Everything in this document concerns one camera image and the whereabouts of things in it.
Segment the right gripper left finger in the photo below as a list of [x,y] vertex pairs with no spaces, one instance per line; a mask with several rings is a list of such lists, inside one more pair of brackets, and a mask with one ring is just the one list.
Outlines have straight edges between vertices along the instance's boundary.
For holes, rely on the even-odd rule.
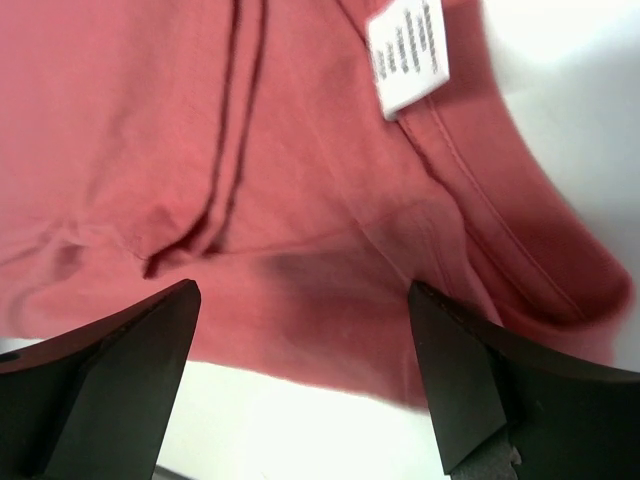
[[2,478],[152,478],[200,305],[182,280],[2,354]]

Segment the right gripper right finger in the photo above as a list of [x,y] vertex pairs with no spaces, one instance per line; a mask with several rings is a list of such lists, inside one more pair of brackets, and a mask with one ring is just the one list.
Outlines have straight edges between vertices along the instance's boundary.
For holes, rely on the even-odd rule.
[[447,476],[638,477],[637,373],[542,346],[422,282],[408,303]]

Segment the dusty red t-shirt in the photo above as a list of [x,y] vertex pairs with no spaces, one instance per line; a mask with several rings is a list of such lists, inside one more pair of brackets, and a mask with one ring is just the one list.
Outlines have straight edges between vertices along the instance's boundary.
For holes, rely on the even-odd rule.
[[629,274],[538,166],[477,1],[394,122],[378,1],[5,1],[1,333],[48,338],[183,278],[191,356],[421,406],[414,280],[611,363]]

